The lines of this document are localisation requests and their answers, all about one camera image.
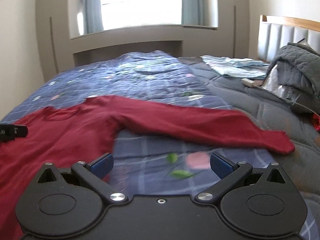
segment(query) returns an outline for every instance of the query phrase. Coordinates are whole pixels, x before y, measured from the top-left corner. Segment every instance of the gray comforter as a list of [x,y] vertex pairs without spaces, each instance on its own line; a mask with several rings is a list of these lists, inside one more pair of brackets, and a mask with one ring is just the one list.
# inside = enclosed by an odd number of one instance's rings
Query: gray comforter
[[245,87],[237,78],[221,77],[200,58],[180,58],[180,61],[189,65],[212,92],[246,113],[259,127],[287,133],[295,144],[295,152],[273,157],[300,190],[315,218],[311,223],[306,222],[301,234],[306,239],[318,239],[312,229],[320,228],[320,136],[309,119],[294,114],[283,100],[265,90]]
[[282,97],[287,99],[292,111],[310,113],[309,108],[320,113],[320,54],[306,45],[289,43],[279,49],[267,74],[275,66],[277,82],[285,86]]

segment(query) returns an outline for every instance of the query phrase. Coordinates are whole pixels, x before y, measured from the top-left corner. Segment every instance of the light blue sheet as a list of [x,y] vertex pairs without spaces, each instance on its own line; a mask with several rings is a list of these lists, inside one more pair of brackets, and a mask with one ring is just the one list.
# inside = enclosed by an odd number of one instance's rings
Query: light blue sheet
[[268,64],[260,60],[214,57],[209,55],[202,56],[201,59],[221,76],[259,79],[266,77]]

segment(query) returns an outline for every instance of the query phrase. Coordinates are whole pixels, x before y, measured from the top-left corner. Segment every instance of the red sweater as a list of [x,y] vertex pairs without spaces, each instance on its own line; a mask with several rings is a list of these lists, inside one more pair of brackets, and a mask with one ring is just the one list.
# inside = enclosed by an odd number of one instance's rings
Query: red sweater
[[22,232],[14,208],[45,162],[70,167],[112,152],[122,129],[163,134],[217,147],[256,147],[289,154],[294,145],[283,131],[264,131],[240,111],[172,106],[102,96],[66,109],[46,107],[17,124],[28,126],[26,138],[0,144],[0,236],[18,239]]

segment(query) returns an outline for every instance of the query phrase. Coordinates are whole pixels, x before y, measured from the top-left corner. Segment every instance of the blue quilted bedspread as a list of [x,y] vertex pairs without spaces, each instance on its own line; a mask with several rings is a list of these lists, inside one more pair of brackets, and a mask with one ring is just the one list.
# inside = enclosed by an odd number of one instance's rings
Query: blue quilted bedspread
[[[118,95],[181,106],[230,109],[193,75],[188,66],[161,51],[133,52],[106,62],[77,67],[58,74],[13,109],[2,122],[14,122],[45,106],[56,108],[79,104],[87,97]],[[164,136],[138,136],[123,130],[113,150],[115,166],[110,174],[113,187],[134,194],[191,194],[208,188],[219,178],[210,169],[208,151],[230,160],[247,161],[253,167],[273,162],[265,149],[214,148]],[[176,153],[170,164],[166,157]],[[171,174],[184,170],[194,176],[178,179]],[[306,225],[314,221],[308,213]],[[304,236],[317,239],[317,230],[304,226]]]

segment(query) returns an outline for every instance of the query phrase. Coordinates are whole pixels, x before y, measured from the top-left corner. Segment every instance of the wooden headboard frame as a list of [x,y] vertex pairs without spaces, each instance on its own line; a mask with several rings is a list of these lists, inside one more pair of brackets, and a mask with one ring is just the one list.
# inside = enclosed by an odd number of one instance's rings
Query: wooden headboard frame
[[296,26],[296,27],[320,32],[320,22],[310,21],[306,19],[283,17],[283,16],[266,16],[262,14],[260,16],[260,21],[265,23]]
[[320,22],[282,17],[260,16],[258,58],[271,62],[279,48],[288,42],[306,42],[320,53]]

